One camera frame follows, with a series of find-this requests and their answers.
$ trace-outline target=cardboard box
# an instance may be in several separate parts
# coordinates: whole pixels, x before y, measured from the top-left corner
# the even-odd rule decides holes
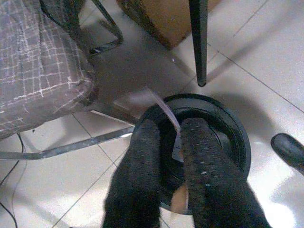
[[[220,0],[209,0],[211,11]],[[120,8],[166,48],[191,32],[189,0],[117,0]]]

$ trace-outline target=white tile floor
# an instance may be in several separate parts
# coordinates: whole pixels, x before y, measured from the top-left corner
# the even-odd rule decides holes
[[[304,144],[303,1],[222,0],[209,15],[204,88],[196,84],[191,36],[167,51],[124,15],[115,1],[104,0],[103,5],[121,28],[124,43],[92,58],[101,99],[118,104],[125,92],[144,85],[162,97],[187,92],[218,99],[237,113],[248,132],[252,147],[248,181],[273,228],[304,227],[304,177],[282,162],[269,144],[278,132]],[[92,46],[113,38],[98,23],[101,19],[88,0],[80,22]],[[93,113],[77,113],[21,136],[27,152],[37,152],[126,126]],[[0,189],[0,200],[14,210],[20,228],[98,228],[111,175],[129,140],[23,161]],[[0,142],[2,151],[20,149],[16,135]],[[13,163],[0,161],[0,179]],[[163,228],[193,227],[191,216],[161,212]],[[0,228],[13,227],[1,208]]]

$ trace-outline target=gray plaid cushion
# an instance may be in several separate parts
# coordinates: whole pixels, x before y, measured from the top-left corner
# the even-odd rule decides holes
[[[91,94],[71,3],[46,0],[45,14],[39,0],[0,0],[0,139],[81,110]]]

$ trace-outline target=black cable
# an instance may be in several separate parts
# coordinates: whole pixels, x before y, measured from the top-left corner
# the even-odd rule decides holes
[[[21,135],[19,133],[17,133],[17,136],[20,140],[20,143],[21,143],[21,152],[23,153],[24,152],[24,144],[23,144],[23,140],[21,138]],[[1,185],[4,183],[4,181],[9,177],[9,175],[13,172],[13,170],[16,168],[16,166],[18,165],[19,163],[19,160],[15,163],[15,165],[10,169],[10,171],[8,172],[8,174],[6,174],[6,176],[3,178],[3,180],[1,181],[0,183],[0,187]],[[8,214],[11,216],[11,218],[13,219],[14,223],[15,223],[15,228],[18,228],[18,225],[17,225],[17,221],[16,221],[16,218],[15,216],[13,216],[13,214],[0,202],[0,205],[8,212]]]

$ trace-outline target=black wheel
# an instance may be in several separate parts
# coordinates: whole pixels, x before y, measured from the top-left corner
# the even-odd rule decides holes
[[[222,103],[202,95],[181,94],[164,99],[179,123],[187,118],[205,119],[218,137],[222,149],[247,178],[250,169],[251,151],[247,133],[240,120]],[[183,163],[172,158],[176,132],[159,106],[149,108],[136,124],[135,130],[146,119],[158,125],[161,134],[161,202],[170,209],[173,192],[184,182]]]

